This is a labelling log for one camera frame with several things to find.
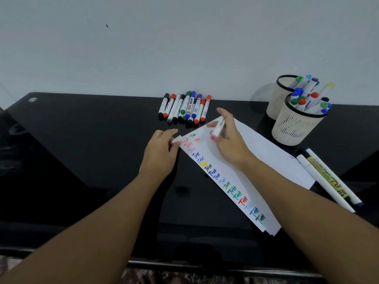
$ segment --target person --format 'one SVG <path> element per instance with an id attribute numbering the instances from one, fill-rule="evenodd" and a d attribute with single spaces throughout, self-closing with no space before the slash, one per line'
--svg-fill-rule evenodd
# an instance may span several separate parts
<path id="1" fill-rule="evenodd" d="M 249 151 L 233 115 L 215 142 L 236 169 L 253 183 L 286 233 L 330 283 L 379 281 L 379 230 L 283 177 Z M 214 127 L 216 123 L 207 124 Z M 177 129 L 156 131 L 138 176 L 106 204 L 38 248 L 7 272 L 1 284 L 117 283 L 128 263 L 145 210 L 173 169 L 180 142 Z"/>

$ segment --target pen holder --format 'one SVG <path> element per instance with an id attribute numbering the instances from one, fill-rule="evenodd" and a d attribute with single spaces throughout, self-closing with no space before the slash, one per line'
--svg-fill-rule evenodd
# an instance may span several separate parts
<path id="1" fill-rule="evenodd" d="M 316 125 L 328 114 L 314 115 L 301 112 L 290 105 L 291 94 L 287 95 L 282 104 L 282 109 L 272 129 L 272 136 L 279 143 L 294 146 L 311 132 Z"/>
<path id="2" fill-rule="evenodd" d="M 267 115 L 273 120 L 278 118 L 286 95 L 294 92 L 294 89 L 288 88 L 287 85 L 290 85 L 296 78 L 297 76 L 295 75 L 282 75 L 276 79 L 277 86 L 272 92 L 270 102 L 266 109 Z"/>

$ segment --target person's left hand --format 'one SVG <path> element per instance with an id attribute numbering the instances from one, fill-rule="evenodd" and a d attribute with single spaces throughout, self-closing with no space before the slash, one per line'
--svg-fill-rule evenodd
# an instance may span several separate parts
<path id="1" fill-rule="evenodd" d="M 155 131 L 145 148 L 140 166 L 140 175 L 157 177 L 161 181 L 168 176 L 173 170 L 176 154 L 180 146 L 180 142 L 175 142 L 169 150 L 170 142 L 174 139 L 173 135 L 177 132 L 178 129 L 176 128 Z"/>

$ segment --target white sheet of paper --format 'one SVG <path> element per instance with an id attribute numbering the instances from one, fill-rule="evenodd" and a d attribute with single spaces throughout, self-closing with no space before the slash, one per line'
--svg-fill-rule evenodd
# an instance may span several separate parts
<path id="1" fill-rule="evenodd" d="M 315 180 L 296 158 L 247 125 L 236 119 L 234 121 L 246 145 L 256 157 L 289 180 L 310 189 Z M 182 150 L 209 174 L 244 214 L 262 232 L 266 230 L 269 234 L 275 235 L 281 228 L 279 222 L 247 177 L 222 158 L 216 144 L 210 138 L 211 130 L 202 126 L 181 138 L 176 138 L 173 142 L 180 139 Z"/>

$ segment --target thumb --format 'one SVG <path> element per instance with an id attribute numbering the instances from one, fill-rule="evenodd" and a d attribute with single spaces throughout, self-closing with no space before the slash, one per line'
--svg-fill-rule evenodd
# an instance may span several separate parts
<path id="1" fill-rule="evenodd" d="M 170 154 L 173 155 L 173 157 L 176 157 L 176 155 L 178 154 L 180 144 L 181 142 L 175 142 L 173 143 L 173 145 L 171 145 Z"/>

